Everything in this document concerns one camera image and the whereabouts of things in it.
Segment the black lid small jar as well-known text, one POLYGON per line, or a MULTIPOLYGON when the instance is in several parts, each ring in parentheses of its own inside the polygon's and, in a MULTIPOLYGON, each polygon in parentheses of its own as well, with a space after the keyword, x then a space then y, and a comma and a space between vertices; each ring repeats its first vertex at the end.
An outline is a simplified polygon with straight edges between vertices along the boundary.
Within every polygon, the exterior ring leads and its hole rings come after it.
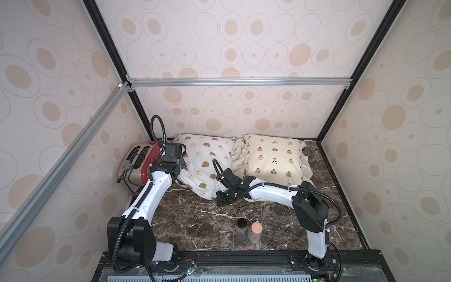
POLYGON ((239 218, 236 223, 236 232, 238 235, 244 236, 247 230, 247 220, 245 218, 239 218))

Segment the red polka dot toaster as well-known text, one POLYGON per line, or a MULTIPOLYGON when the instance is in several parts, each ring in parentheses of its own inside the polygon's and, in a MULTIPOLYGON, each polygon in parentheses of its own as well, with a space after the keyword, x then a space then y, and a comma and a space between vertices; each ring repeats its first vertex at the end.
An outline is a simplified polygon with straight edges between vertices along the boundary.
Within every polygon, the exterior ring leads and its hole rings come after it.
POLYGON ((160 146, 156 142, 137 143, 125 155, 119 167, 118 183, 125 184, 134 192, 147 183, 147 167, 154 162, 160 153, 160 146))

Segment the pink lid clear jar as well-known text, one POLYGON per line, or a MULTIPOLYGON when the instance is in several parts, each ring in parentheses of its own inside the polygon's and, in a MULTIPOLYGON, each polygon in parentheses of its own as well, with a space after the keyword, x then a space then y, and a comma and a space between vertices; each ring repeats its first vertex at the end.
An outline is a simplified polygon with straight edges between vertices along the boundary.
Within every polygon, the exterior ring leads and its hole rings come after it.
POLYGON ((247 237, 250 242, 257 243, 261 240, 262 234, 263 234, 262 224, 254 222, 247 232, 247 237))

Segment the cream teddy bear pillow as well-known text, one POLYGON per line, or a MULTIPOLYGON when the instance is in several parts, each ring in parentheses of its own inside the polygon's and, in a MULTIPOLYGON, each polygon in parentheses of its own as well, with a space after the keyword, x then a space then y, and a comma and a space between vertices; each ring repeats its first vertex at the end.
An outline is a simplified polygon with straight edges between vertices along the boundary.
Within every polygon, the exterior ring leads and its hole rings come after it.
POLYGON ((311 182, 312 169, 303 153, 304 141, 248 134, 234 141, 232 170, 239 177, 254 176, 283 185, 311 182))

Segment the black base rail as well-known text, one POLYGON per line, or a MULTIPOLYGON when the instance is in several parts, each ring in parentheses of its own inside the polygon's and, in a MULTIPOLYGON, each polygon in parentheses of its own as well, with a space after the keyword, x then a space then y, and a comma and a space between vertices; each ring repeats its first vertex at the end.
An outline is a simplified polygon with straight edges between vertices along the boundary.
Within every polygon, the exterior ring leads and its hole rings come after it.
POLYGON ((304 273, 326 273, 354 267, 376 267, 388 271, 388 265, 379 250, 329 250, 324 265, 318 270, 308 265, 306 250, 288 251, 181 251, 178 266, 167 268, 162 263, 154 263, 150 270, 156 273, 183 273, 196 262, 199 269, 208 267, 244 267, 249 269, 281 267, 283 270, 304 273))

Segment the left diagonal aluminium frame bar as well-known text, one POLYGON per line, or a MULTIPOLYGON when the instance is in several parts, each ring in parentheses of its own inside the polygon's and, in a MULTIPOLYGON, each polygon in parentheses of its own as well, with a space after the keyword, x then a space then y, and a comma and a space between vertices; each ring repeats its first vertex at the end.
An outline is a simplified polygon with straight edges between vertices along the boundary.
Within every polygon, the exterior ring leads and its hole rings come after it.
POLYGON ((62 180, 66 177, 129 88, 130 82, 122 82, 116 87, 6 225, 1 233, 1 263, 4 263, 8 258, 31 223, 46 205, 49 198, 61 184, 62 180))

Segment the white brown bear pillow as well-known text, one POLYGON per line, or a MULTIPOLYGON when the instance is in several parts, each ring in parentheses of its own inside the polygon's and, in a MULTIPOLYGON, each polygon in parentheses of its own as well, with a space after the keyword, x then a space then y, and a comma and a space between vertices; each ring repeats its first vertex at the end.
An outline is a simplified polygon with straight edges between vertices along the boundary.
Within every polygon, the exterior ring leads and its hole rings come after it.
POLYGON ((216 159, 222 169, 243 177, 244 139, 228 139, 203 135, 179 135, 175 142, 186 146, 184 156, 187 167, 181 171, 177 180, 190 188, 196 195, 213 200, 218 191, 226 188, 216 180, 216 171, 212 160, 216 159))

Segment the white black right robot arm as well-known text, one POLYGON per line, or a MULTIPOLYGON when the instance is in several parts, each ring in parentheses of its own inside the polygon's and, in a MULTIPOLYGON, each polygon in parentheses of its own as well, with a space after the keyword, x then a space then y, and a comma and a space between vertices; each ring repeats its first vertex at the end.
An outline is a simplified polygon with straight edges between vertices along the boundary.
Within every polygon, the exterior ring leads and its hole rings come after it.
POLYGON ((254 176, 244 179, 227 171, 216 176, 225 187, 217 192, 217 204, 226 206, 240 199, 266 200, 294 210, 299 224, 307 231, 308 253, 319 262, 325 259, 330 245, 330 227, 341 222, 343 211, 337 201, 319 192, 312 183, 282 185, 266 182, 254 176))

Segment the horizontal aluminium frame bar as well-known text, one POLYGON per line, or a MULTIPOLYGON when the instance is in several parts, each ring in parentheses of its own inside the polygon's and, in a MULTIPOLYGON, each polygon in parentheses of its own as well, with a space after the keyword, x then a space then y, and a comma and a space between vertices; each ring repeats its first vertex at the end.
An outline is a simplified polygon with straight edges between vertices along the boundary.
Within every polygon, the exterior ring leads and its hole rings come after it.
POLYGON ((119 85, 136 87, 215 87, 215 86, 350 86, 349 77, 307 78, 186 78, 186 79, 137 79, 131 78, 119 85))

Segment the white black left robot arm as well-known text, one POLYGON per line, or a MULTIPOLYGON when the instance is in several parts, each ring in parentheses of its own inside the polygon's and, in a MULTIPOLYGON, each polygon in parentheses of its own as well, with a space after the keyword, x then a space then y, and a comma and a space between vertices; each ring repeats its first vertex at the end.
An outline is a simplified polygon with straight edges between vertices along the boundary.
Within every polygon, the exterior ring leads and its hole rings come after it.
POLYGON ((164 194, 186 167, 184 161, 162 162, 149 167, 148 181, 131 207, 108 222, 109 257, 116 273, 152 263, 162 263, 173 269, 179 264, 177 245, 158 242, 151 223, 164 194))

